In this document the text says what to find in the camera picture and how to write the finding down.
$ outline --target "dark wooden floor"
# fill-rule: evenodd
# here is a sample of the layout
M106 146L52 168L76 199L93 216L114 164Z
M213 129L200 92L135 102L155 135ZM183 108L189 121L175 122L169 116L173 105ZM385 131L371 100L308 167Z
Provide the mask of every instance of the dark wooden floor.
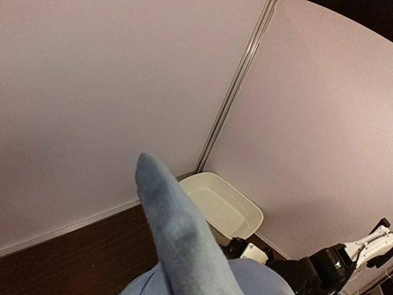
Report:
M250 242L266 246L256 236ZM153 238L137 206L1 258L0 295L115 295L156 263Z
M393 294L393 280L390 278L381 284L383 294Z

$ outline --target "white wall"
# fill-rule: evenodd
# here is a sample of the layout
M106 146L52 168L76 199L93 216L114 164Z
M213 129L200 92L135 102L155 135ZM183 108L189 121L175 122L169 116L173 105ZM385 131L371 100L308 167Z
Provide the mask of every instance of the white wall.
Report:
M265 213L292 258L393 222L393 43L282 0L205 170Z
M264 1L0 3L0 250L193 170Z

